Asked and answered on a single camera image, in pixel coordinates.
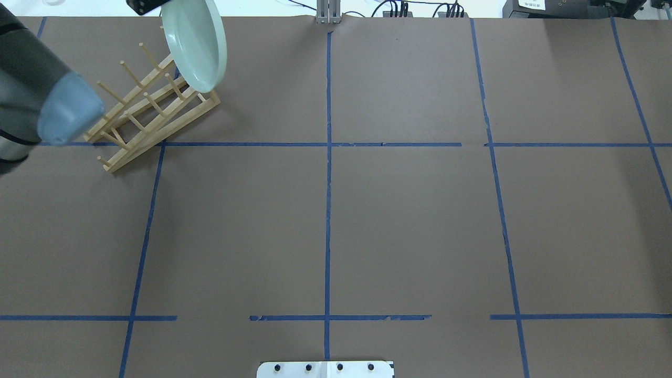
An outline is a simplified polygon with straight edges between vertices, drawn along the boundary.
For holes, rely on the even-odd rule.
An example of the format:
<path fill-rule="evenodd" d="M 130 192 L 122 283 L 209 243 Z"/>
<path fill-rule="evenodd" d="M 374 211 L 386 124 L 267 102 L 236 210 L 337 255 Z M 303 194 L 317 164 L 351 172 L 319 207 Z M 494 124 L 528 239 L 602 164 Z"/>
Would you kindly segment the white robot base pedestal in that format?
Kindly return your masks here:
<path fill-rule="evenodd" d="M 389 361 L 291 361 L 260 364 L 257 377 L 394 377 Z"/>

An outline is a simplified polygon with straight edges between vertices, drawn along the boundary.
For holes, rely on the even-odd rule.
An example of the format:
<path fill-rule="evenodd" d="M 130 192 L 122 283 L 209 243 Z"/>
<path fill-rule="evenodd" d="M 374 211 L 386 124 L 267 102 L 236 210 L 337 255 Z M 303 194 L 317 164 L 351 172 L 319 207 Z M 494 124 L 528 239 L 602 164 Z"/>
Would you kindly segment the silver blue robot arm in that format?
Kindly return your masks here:
<path fill-rule="evenodd" d="M 2 5 L 2 175 L 14 172 L 41 144 L 67 146 L 108 112 L 83 76 Z"/>

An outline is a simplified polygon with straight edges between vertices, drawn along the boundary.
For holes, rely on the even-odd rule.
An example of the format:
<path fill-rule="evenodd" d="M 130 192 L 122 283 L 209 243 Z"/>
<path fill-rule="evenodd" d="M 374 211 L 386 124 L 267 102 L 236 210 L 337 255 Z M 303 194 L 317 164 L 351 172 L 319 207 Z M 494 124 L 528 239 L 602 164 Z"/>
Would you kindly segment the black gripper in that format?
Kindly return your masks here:
<path fill-rule="evenodd" d="M 127 0 L 127 6 L 137 15 L 145 15 L 171 0 Z"/>

